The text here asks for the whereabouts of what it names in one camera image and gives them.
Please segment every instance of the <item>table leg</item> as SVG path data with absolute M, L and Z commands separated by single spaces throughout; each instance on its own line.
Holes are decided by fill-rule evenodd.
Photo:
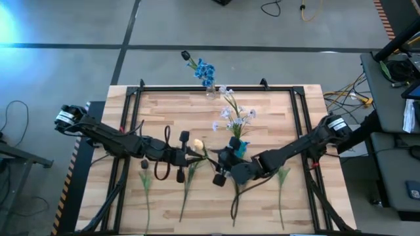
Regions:
M 367 117 L 365 117 L 362 124 L 360 124 L 360 127 L 353 131 L 353 133 L 350 135 L 350 138 L 346 142 L 338 145 L 338 153 L 343 153 L 355 145 L 365 141 L 373 132 L 382 132 L 376 110 L 372 111 Z
M 53 161 L 50 161 L 42 157 L 38 157 L 37 155 L 28 153 L 26 151 L 22 151 L 20 149 L 11 147 L 4 143 L 0 143 L 0 153 L 8 155 L 10 157 L 14 157 L 14 158 L 27 159 L 29 161 L 33 161 L 34 163 L 39 163 L 43 165 L 45 168 L 50 168 L 53 165 Z

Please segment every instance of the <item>concrete floor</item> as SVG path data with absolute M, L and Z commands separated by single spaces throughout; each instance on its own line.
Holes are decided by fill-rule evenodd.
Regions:
M 220 84 L 256 84 L 264 77 L 270 84 L 321 84 L 324 91 L 337 90 L 362 73 L 358 50 L 381 48 L 388 42 L 371 0 L 325 1 L 323 11 L 311 23 L 301 21 L 298 0 L 280 3 L 282 14 L 278 18 L 260 10 L 266 2 L 232 0 L 228 6 L 220 7 L 210 0 L 142 0 L 128 40 L 132 45 L 295 47 L 299 52 L 190 52 L 215 65 Z M 134 3 L 135 0 L 2 1 L 0 43 L 121 45 Z M 306 13 L 314 14 L 317 6 L 317 1 L 308 1 Z M 73 46 L 84 49 L 0 47 L 0 123 L 10 101 L 25 101 L 30 124 L 19 148 L 54 160 L 51 169 L 34 166 L 20 199 L 22 204 L 18 205 L 18 209 L 31 212 L 39 207 L 28 206 L 30 197 L 36 195 L 46 198 L 50 209 L 31 218 L 13 216 L 8 233 L 49 234 L 75 142 L 74 138 L 54 131 L 56 114 L 62 104 L 83 105 L 106 99 L 120 50 L 87 49 L 86 45 Z M 356 50 L 304 52 L 308 47 Z M 191 71 L 184 67 L 180 50 L 128 50 L 117 83 L 132 85 L 144 79 L 147 85 L 197 84 Z M 369 90 L 366 83 L 359 87 L 359 91 L 363 90 Z M 23 111 L 18 105 L 10 110 L 12 119 L 4 130 L 10 143 L 22 133 Z M 354 115 L 361 121 L 367 113 L 361 109 Z M 345 119 L 354 123 L 347 116 Z M 368 189 L 365 182 L 347 184 L 362 231 L 415 235 L 415 229 L 420 228 L 419 223 L 400 222 L 392 210 L 387 209 L 392 214 L 385 214 L 369 205 L 363 194 Z

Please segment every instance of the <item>black floor stripe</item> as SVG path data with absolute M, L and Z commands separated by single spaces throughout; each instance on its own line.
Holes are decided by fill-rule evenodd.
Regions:
M 129 25 L 127 26 L 127 31 L 125 32 L 123 45 L 118 55 L 117 64 L 115 65 L 115 69 L 114 69 L 114 74 L 112 75 L 111 85 L 118 84 L 119 75 L 121 74 L 121 69 L 123 68 L 125 54 L 127 52 L 127 46 L 130 43 L 130 38 L 133 32 L 134 23 L 136 22 L 137 11 L 138 11 L 139 5 L 140 5 L 140 0 L 136 0 L 134 2 L 133 10 L 131 11 Z
M 211 50 L 244 52 L 343 52 L 365 53 L 381 49 L 329 48 L 329 47 L 260 47 L 260 46 L 211 46 L 211 45 L 129 45 L 129 50 Z
M 14 49 L 121 49 L 122 45 L 67 43 L 0 43 L 1 48 Z

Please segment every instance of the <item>wooden table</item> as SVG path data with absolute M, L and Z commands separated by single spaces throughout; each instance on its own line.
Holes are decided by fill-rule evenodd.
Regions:
M 126 86 L 110 87 L 102 118 L 103 123 L 114 128 L 119 127 L 126 88 Z M 327 114 L 321 86 L 304 85 L 304 90 L 310 120 L 315 127 Z M 257 111 L 257 118 L 252 120 L 249 126 L 249 129 L 253 131 L 243 137 L 243 140 L 251 142 L 245 158 L 266 149 L 278 149 L 297 139 L 288 92 L 237 92 L 235 98 L 245 109 L 253 108 Z M 170 125 L 169 143 L 172 146 L 180 146 L 180 132 L 189 130 L 190 146 L 194 138 L 199 138 L 209 148 L 223 148 L 228 143 L 231 134 L 227 130 L 214 132 L 212 122 L 225 122 L 220 117 L 220 110 L 224 106 L 227 106 L 227 102 L 223 98 L 206 100 L 203 92 L 142 92 L 137 124 L 144 119 L 143 135 L 162 140 L 164 139 L 163 129 L 166 125 Z M 304 125 L 299 100 L 298 106 L 301 123 Z M 131 114 L 128 115 L 127 128 L 130 125 L 130 117 Z M 329 152 L 335 153 L 335 150 L 329 149 Z M 104 154 L 103 149 L 97 149 L 93 160 Z M 236 225 L 232 227 L 230 218 L 230 206 L 234 198 L 232 182 L 227 180 L 224 187 L 212 184 L 214 172 L 206 163 L 196 172 L 182 222 L 179 222 L 179 216 L 184 185 L 176 182 L 176 169 L 172 169 L 165 181 L 152 180 L 149 194 L 151 219 L 148 233 L 313 233 L 301 158 L 293 157 L 285 166 L 291 171 L 282 190 L 284 230 L 280 223 L 276 178 L 241 196 Z M 320 166 L 329 202 L 349 226 L 356 228 L 338 158 L 322 157 Z M 112 158 L 103 159 L 91 167 L 76 229 L 86 226 L 103 204 L 111 167 Z M 162 176 L 166 166 L 160 165 L 158 169 Z M 138 175 L 139 170 L 140 159 L 132 158 L 120 233 L 144 233 L 146 227 L 146 198 Z M 113 206 L 109 227 L 112 227 L 114 222 L 116 201 Z M 319 203 L 318 214 L 321 224 L 324 225 Z

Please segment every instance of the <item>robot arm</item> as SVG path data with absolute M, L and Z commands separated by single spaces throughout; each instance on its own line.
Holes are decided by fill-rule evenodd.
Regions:
M 149 161 L 161 161 L 176 167 L 187 167 L 200 161 L 203 156 L 189 148 L 186 143 L 190 133 L 182 131 L 180 141 L 182 147 L 171 147 L 168 144 L 170 129 L 165 129 L 166 141 L 158 140 L 150 136 L 137 136 L 132 130 L 122 133 L 108 125 L 95 120 L 87 115 L 84 108 L 79 106 L 62 106 L 62 111 L 55 120 L 56 130 L 63 134 L 66 132 L 80 132 L 91 139 L 92 142 L 101 143 L 104 149 L 115 157 L 130 155 L 136 158 L 146 157 Z M 137 127 L 141 133 L 142 123 Z M 187 159 L 186 155 L 196 158 Z
M 251 162 L 239 159 L 240 161 L 236 163 L 229 160 L 238 160 L 234 156 L 234 150 L 239 148 L 240 141 L 232 137 L 228 147 L 214 150 L 218 154 L 216 169 L 219 170 L 219 175 L 215 177 L 213 183 L 223 186 L 225 178 L 222 176 L 226 172 L 230 172 L 238 184 L 244 184 L 248 180 L 267 178 L 275 174 L 288 159 L 302 152 L 307 152 L 308 156 L 318 162 L 318 159 L 325 154 L 327 144 L 343 142 L 351 132 L 341 117 L 328 115 L 312 132 L 301 136 L 298 140 L 280 149 L 271 149 L 256 154 L 251 158 Z

